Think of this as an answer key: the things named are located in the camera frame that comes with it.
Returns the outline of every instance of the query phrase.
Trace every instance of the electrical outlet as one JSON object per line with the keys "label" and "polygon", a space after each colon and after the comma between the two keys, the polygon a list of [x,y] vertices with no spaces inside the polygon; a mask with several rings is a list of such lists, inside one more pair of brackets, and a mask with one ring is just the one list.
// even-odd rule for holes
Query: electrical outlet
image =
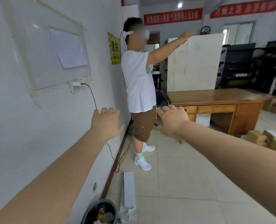
{"label": "electrical outlet", "polygon": [[83,90],[87,87],[86,85],[73,86],[73,82],[80,82],[80,83],[85,83],[85,84],[89,85],[90,81],[91,81],[90,76],[85,76],[85,77],[82,77],[82,78],[79,78],[79,79],[74,79],[74,80],[69,81],[69,86],[70,86],[70,89],[71,89],[71,93],[76,93],[76,92],[78,92],[80,90]]}
{"label": "electrical outlet", "polygon": [[97,183],[94,184],[94,186],[92,187],[93,191],[95,192],[97,189]]}

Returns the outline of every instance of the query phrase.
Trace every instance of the yellow and black poster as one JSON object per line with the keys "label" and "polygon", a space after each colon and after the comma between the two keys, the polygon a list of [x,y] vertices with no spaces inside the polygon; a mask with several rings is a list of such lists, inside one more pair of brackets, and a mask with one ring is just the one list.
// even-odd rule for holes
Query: yellow and black poster
{"label": "yellow and black poster", "polygon": [[110,48],[110,56],[111,56],[111,63],[113,65],[120,64],[120,39],[115,37],[113,34],[108,32],[108,39],[109,39],[109,48]]}

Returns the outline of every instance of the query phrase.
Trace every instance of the red banner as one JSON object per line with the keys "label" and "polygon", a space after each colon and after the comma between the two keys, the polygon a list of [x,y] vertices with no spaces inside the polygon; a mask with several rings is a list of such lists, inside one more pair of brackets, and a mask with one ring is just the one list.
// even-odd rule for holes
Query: red banner
{"label": "red banner", "polygon": [[262,12],[272,12],[276,10],[276,0],[250,1],[221,5],[211,13],[210,18],[220,18],[245,14],[255,14]]}
{"label": "red banner", "polygon": [[202,19],[202,8],[184,9],[171,12],[159,12],[144,15],[144,25],[155,25],[164,23],[176,23],[183,21],[194,21]]}

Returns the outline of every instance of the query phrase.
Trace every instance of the neck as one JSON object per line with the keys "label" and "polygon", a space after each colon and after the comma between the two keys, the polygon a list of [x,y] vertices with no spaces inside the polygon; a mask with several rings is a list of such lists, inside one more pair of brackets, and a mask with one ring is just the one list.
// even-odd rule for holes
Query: neck
{"label": "neck", "polygon": [[129,42],[129,44],[127,45],[128,50],[133,50],[136,52],[140,52],[141,48],[137,47],[136,45],[132,44],[131,42]]}

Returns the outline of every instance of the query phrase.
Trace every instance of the trash can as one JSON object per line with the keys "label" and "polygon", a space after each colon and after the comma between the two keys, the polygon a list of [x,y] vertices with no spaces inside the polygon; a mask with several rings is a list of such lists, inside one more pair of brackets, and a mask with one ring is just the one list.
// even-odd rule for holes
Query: trash can
{"label": "trash can", "polygon": [[93,224],[97,219],[101,207],[105,207],[105,213],[111,212],[114,215],[114,219],[110,224],[116,224],[117,210],[114,203],[108,199],[102,199],[91,203],[83,216],[81,224]]}

